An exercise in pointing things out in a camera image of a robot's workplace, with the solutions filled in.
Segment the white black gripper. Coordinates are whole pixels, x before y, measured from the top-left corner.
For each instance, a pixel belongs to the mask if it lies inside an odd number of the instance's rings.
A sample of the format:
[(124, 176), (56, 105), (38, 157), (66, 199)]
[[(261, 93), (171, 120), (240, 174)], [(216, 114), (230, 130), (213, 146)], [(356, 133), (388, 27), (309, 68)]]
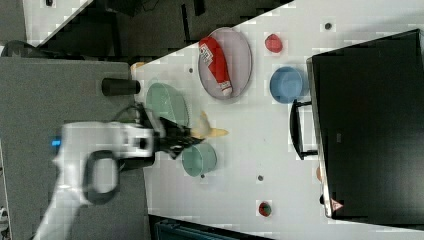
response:
[(137, 107), (138, 119), (131, 126), (131, 156), (137, 158), (153, 157), (159, 148), (159, 140), (163, 140), (163, 151), (176, 159), (185, 149), (200, 144), (202, 139), (187, 137), (191, 129), (177, 124), (164, 117), (158, 118), (151, 109)]

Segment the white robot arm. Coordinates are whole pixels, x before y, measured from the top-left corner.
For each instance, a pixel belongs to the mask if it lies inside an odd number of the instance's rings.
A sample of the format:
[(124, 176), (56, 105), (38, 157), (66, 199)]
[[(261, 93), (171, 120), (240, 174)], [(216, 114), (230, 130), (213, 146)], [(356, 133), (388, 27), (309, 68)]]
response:
[(204, 140), (187, 126), (156, 117), (141, 103), (129, 108), (137, 112), (129, 123), (114, 118), (61, 127), (53, 159), (58, 177), (33, 240), (66, 240), (80, 208), (104, 205), (115, 197), (122, 171), (153, 165), (158, 152), (175, 159)]

